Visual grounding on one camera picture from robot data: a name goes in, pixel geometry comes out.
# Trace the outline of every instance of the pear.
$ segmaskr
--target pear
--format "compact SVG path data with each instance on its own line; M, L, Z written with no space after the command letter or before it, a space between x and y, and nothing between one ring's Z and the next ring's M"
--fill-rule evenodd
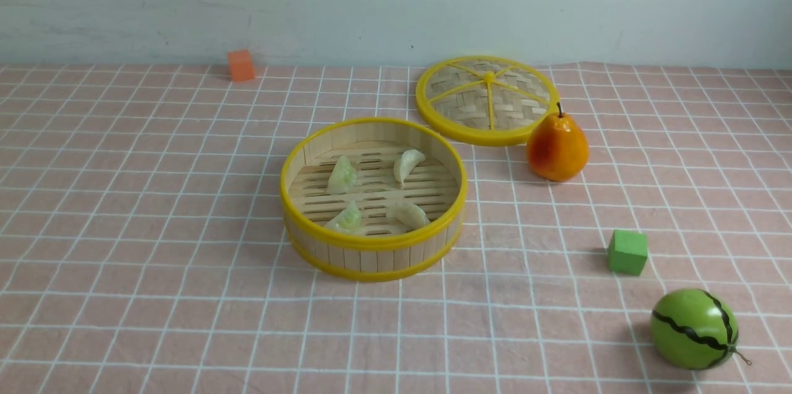
M526 157L531 170L554 182L574 178L588 163L588 141L572 116L558 112L547 114L528 137Z

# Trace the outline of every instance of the watermelon stripe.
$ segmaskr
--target watermelon stripe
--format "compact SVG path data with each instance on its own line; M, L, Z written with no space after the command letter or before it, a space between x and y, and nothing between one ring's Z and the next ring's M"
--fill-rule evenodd
M726 329L726 343L732 344L732 334L734 333L734 331L732 330L732 325L731 322L729 321L729 314L726 313L726 310L723 310L723 304L721 304L718 298L715 298L714 296L712 296L711 293L707 292L706 290L702 290L702 292L704 292L704 295L707 295L707 298L712 300L712 304L714 304L715 307L718 308L718 311L721 312L723 326Z
M726 351L727 349L729 349L729 346L721 344L720 341L718 341L715 337L709 337L709 336L699 337L699 335L696 334L696 332L693 330L692 327L679 326L679 324L676 324L676 321L674 321L673 318L671 318L670 316L662 315L661 313L657 312L657 310L652 310L652 316L654 316L654 318L656 318L657 320L662 321L665 324L668 324L668 326L670 326L674 332L687 335L687 337L694 343L698 343L704 346L709 346L712 349L715 349L715 351Z
M715 368L715 366L718 366L718 365L720 365L720 364L721 364L721 361L724 361L724 360L725 360L725 358L729 357L729 355L730 355L730 354L729 354L729 351L724 351L724 352L723 352L723 354L722 354L720 357L718 357L718 358L716 358L715 360L713 360L713 361L712 361L712 363L710 363L709 365L707 365L707 368L704 368L704 369L711 369L711 368Z

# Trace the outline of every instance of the toy fruit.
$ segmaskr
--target toy fruit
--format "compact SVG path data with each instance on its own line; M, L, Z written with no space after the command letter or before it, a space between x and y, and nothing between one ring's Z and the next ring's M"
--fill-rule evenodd
M671 365L701 370L720 366L736 349L740 327L732 310L715 295L701 289L667 293L652 310L652 340Z
M575 177L588 162L588 141L574 119L557 104L528 138L527 159L531 170L544 179L565 182Z

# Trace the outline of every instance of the toy food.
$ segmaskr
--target toy food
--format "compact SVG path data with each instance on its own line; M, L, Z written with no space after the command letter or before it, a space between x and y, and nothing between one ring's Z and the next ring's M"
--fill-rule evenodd
M682 369L715 368L732 354L747 360L736 344L740 327L732 310L701 289L667 293L652 310L652 340L660 355Z
M412 202L399 202L389 206L385 211L385 217L395 218L412 230L418 230L429 224L426 212Z
M588 162L588 141L574 119L557 104L558 113L550 113L531 132L527 159L538 176L555 182L575 177Z
M330 179L327 180L328 194L344 194L355 185L357 180L357 169L351 165L349 158L342 155L336 161Z
M394 162L410 149L426 160L408 177L412 185L399 188ZM328 177L342 155L357 180L346 194L329 195ZM396 118L353 118L320 129L291 150L280 171L283 224L294 250L313 267L354 281L394 281L441 260L463 231L468 187L465 163L445 138ZM356 234L325 227L351 200L361 213ZM432 223L410 231L386 219L387 208L400 202L418 204Z
M357 204L353 200L341 213L329 220L325 227L340 233L356 234L360 229L360 219L362 219L360 209L357 208Z
M545 115L556 112L559 99L557 87L538 70L492 56L439 62L415 87L416 107L429 126L484 147L524 145Z
M404 185L404 180L413 172L413 168L426 160L424 153L418 150L407 150L402 157L394 161L394 179Z

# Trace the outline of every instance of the watermelon stem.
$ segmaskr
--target watermelon stem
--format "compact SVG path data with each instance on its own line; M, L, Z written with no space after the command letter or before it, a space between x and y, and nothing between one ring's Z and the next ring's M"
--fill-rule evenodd
M745 364L746 364L746 365L748 365L748 366L750 366L750 365L753 365L753 361L750 361L750 360L748 360L747 358L745 358L745 356L742 354L742 352L738 351L738 350L736 349L736 347L733 347L732 349L730 349L730 351L732 351L732 352L734 352L735 354L739 355L739 356L740 356L740 358L742 358L742 359L743 359L743 361L745 362Z

